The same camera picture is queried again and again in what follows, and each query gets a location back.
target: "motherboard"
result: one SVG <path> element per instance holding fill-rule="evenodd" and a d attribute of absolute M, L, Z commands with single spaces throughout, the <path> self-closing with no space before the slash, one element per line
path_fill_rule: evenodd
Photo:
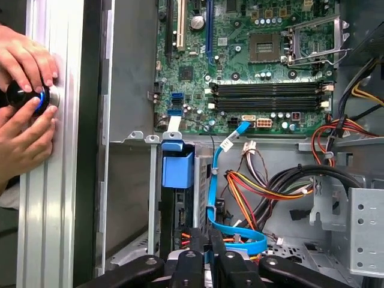
<path fill-rule="evenodd" d="M 309 136 L 332 107 L 334 0 L 158 0 L 155 130 Z"/>

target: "black knob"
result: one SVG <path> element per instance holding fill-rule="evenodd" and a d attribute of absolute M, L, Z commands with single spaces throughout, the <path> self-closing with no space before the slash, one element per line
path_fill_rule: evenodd
<path fill-rule="evenodd" d="M 43 112 L 47 109 L 49 105 L 50 92 L 48 87 L 43 86 L 43 91 L 41 93 L 37 93 L 34 91 L 25 92 L 23 89 L 20 88 L 16 81 L 12 81 L 11 84 L 8 86 L 6 93 L 8 104 L 15 107 L 17 110 L 23 107 L 30 99 L 34 97 L 38 97 L 40 99 L 40 103 L 36 108 L 36 111 L 33 116 L 40 116 L 41 114 L 43 114 Z"/>

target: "cpu socket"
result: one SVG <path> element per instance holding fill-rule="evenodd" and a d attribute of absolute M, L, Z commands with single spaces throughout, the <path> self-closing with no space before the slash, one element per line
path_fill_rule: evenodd
<path fill-rule="evenodd" d="M 251 34 L 250 62 L 280 62 L 280 34 Z"/>

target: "pcie slot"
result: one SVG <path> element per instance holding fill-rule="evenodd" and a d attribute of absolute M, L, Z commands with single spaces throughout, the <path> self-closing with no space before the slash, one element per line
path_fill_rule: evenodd
<path fill-rule="evenodd" d="M 320 97 L 217 98 L 218 111 L 314 111 L 320 108 Z"/>
<path fill-rule="evenodd" d="M 172 35 L 173 35 L 173 0 L 167 0 L 167 20 L 166 20 L 166 44 L 165 57 L 167 65 L 170 66 L 172 60 Z"/>
<path fill-rule="evenodd" d="M 185 51 L 185 39 L 187 37 L 187 0 L 178 0 L 178 30 L 176 47 L 179 51 Z"/>
<path fill-rule="evenodd" d="M 205 32 L 205 52 L 209 64 L 213 65 L 213 37 L 214 37 L 214 0 L 207 0 L 206 3 L 206 32 Z"/>
<path fill-rule="evenodd" d="M 217 85 L 212 88 L 217 97 L 255 97 L 275 95 L 320 95 L 318 83 L 276 83 L 250 85 Z"/>

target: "white pci slot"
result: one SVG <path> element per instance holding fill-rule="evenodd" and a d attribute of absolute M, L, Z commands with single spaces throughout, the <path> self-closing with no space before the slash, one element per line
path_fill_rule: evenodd
<path fill-rule="evenodd" d="M 185 38 L 187 37 L 187 0 L 178 0 L 178 34 L 177 49 L 185 51 Z"/>

